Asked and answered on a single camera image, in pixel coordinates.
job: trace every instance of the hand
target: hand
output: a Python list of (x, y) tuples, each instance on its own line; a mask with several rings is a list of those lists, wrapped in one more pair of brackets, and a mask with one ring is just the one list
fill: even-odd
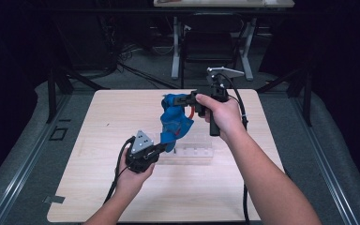
[[(127, 150), (128, 149), (125, 149), (124, 154), (122, 154), (119, 172), (123, 171), (127, 167), (125, 162)], [(135, 173), (129, 169), (125, 169), (118, 178), (115, 192), (126, 191), (130, 192), (129, 194), (136, 196), (142, 188), (144, 181), (153, 173), (154, 167), (155, 163), (151, 164), (145, 172), (141, 173)]]
[(215, 122), (220, 128), (220, 137), (227, 143), (228, 135), (238, 128), (244, 129), (241, 122), (241, 113), (239, 112), (238, 102), (230, 98), (227, 102), (219, 102), (209, 96), (198, 94), (197, 101), (205, 106), (208, 112), (205, 114), (205, 121), (210, 122), (209, 110), (213, 112)]

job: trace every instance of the wooden table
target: wooden table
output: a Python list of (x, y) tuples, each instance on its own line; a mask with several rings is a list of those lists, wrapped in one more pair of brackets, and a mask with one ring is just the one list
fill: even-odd
[[(160, 3), (154, 0), (154, 6), (158, 8), (292, 8), (293, 0), (169, 0)], [(245, 72), (247, 81), (253, 81), (253, 74), (248, 61), (248, 52), (250, 43), (253, 39), (256, 19), (252, 19), (247, 23), (245, 31), (245, 46), (240, 50), (241, 62)], [(173, 63), (172, 63), (172, 79), (178, 79), (180, 67), (179, 53), (179, 25), (177, 18), (173, 20)]]
[[(190, 91), (97, 91), (56, 191), (56, 196), (65, 199), (62, 203), (52, 203), (48, 220), (83, 222), (91, 217), (103, 204), (109, 191), (116, 160), (125, 140), (136, 135), (139, 129), (147, 134), (159, 134), (162, 95), (189, 94)], [(250, 135), (282, 169), (257, 93), (254, 90), (239, 91), (246, 105)], [(191, 131), (208, 134), (209, 126), (203, 119), (196, 116), (194, 121)], [(205, 158), (202, 163), (187, 163), (183, 159), (176, 163), (160, 160), (120, 221), (244, 220), (243, 180), (233, 156), (220, 138), (212, 138), (211, 147), (214, 155)], [(248, 199), (250, 219), (260, 220)]]

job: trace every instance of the metal stand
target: metal stand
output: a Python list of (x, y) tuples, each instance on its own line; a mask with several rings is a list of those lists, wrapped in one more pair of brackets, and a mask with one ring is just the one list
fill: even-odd
[(56, 88), (57, 85), (60, 91), (64, 95), (71, 95), (74, 91), (74, 87), (68, 79), (68, 75), (74, 79), (77, 79), (81, 83), (86, 84), (87, 86), (93, 88), (95, 91), (97, 90), (107, 90), (110, 88), (102, 87), (95, 82), (92, 82), (79, 74), (76, 71), (71, 69), (60, 67), (54, 68), (51, 70), (51, 73), (48, 77), (48, 92), (49, 92), (49, 117), (46, 121), (47, 124), (51, 123), (57, 113), (57, 101), (56, 101)]

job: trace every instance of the wooden board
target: wooden board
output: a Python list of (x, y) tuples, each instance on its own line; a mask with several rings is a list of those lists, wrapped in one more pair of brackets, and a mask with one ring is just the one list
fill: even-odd
[[(114, 168), (124, 142), (139, 129), (161, 132), (160, 102), (164, 94), (189, 94), (191, 90), (97, 91), (84, 119), (56, 196), (50, 222), (83, 222), (103, 204), (114, 178)], [(254, 90), (239, 90), (244, 100), (248, 132), (282, 169), (270, 128)], [(209, 126), (195, 116), (192, 132), (208, 134)], [(227, 145), (212, 138), (212, 157), (201, 163), (178, 159), (158, 162), (153, 175), (121, 216), (123, 222), (240, 221), (243, 215), (243, 180)], [(260, 220), (250, 198), (249, 217)]]

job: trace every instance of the chair leg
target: chair leg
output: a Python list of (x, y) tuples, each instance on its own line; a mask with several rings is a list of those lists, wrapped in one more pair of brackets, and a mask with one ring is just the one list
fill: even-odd
[(184, 61), (180, 58), (180, 88), (184, 89)]

